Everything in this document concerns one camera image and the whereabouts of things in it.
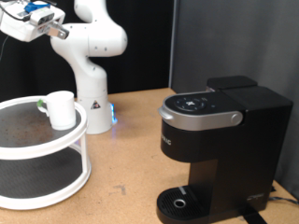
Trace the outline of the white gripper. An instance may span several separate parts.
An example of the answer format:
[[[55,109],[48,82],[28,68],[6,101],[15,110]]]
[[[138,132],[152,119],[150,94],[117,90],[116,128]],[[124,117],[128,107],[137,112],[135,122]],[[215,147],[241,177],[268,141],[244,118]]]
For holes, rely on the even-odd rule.
[[[42,36],[67,39],[62,23],[65,13],[54,4],[1,4],[0,30],[23,42]]]

